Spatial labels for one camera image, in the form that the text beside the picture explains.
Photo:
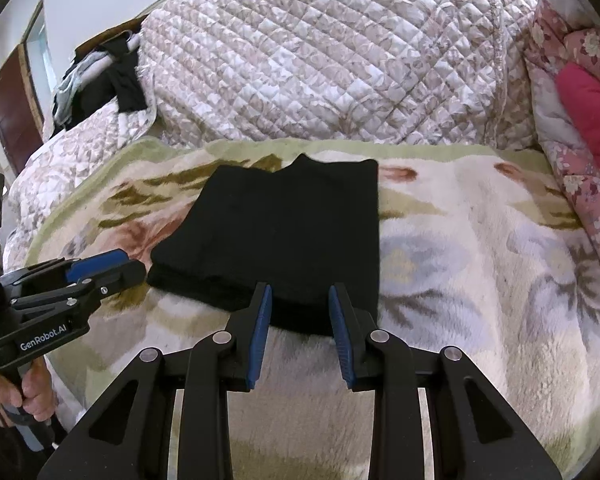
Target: pink floral quilt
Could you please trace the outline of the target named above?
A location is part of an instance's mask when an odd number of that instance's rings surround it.
[[[587,0],[539,0],[525,57],[538,141],[600,258],[600,169],[554,83],[570,61],[600,80],[600,18]]]

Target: cable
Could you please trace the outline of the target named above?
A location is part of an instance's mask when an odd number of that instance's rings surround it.
[[[2,412],[1,411],[0,411],[0,424],[6,430],[6,432],[9,434],[9,438],[11,439],[11,443],[15,447],[15,452],[16,452],[16,471],[18,473],[22,473],[23,457],[22,457],[22,449],[20,448],[20,443],[18,442],[18,439],[16,438],[16,436],[13,434],[13,431],[11,431],[11,428],[7,424],[7,421],[4,420],[4,417],[2,416]]]

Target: quilted comforter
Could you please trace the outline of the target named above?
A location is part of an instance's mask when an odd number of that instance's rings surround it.
[[[156,114],[171,146],[216,139],[533,141],[522,58],[537,0],[167,0],[145,20],[150,108],[115,100],[33,157],[10,191],[5,270],[42,222]]]

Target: black clothing pile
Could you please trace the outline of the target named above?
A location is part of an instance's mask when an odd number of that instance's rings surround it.
[[[328,290],[378,312],[378,163],[300,155],[269,173],[220,166],[178,229],[151,253],[147,282],[230,312],[257,282],[274,294],[271,323],[331,335]]]
[[[106,52],[114,59],[113,63],[75,93],[71,102],[71,114],[64,123],[56,121],[52,137],[61,130],[71,130],[114,97],[118,98],[120,113],[136,112],[147,108],[144,92],[136,75],[138,50],[129,51],[127,45],[129,37],[130,32],[120,34],[92,51]],[[67,78],[82,61],[77,59],[64,77]],[[58,102],[55,100],[54,115],[57,110]]]

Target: black folded cloth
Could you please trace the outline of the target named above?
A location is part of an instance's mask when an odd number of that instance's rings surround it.
[[[269,173],[220,166],[176,231],[156,245],[147,282],[232,312],[271,285],[271,323],[331,335],[328,290],[378,314],[378,163],[300,155]]]

